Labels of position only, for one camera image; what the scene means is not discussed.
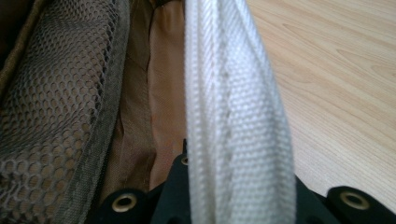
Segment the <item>wood grain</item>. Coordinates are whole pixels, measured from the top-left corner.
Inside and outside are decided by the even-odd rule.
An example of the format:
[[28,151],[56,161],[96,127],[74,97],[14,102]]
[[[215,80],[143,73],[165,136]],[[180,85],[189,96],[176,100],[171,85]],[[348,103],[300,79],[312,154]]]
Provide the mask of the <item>wood grain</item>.
[[396,1],[247,0],[312,190],[362,189],[396,212]]

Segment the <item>gray mesh fabric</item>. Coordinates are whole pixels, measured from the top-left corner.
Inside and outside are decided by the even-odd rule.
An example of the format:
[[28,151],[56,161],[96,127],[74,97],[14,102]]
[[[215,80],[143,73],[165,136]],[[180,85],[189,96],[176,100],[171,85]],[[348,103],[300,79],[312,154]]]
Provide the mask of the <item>gray mesh fabric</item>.
[[0,222],[78,223],[120,99],[128,1],[55,0],[0,107]]

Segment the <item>wooden floor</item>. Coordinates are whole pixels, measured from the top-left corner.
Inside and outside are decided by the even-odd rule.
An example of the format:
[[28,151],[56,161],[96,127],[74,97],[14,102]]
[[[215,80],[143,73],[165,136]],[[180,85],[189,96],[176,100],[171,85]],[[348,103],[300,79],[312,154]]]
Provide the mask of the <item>wooden floor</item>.
[[396,212],[396,1],[247,0],[289,117],[295,170]]

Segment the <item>bag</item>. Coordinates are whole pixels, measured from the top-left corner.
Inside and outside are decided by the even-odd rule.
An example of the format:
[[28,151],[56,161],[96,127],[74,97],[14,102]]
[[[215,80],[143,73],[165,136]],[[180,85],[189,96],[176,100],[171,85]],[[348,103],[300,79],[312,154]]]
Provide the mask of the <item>bag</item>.
[[2,223],[84,223],[164,182],[185,138],[193,223],[293,222],[290,134],[244,1],[28,7],[0,38]]

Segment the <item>white woven strap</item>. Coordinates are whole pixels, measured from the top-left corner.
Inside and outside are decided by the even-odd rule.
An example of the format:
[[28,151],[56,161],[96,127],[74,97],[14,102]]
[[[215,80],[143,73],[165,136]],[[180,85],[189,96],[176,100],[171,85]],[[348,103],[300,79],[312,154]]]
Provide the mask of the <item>white woven strap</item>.
[[293,223],[290,134],[243,0],[186,3],[193,223]]

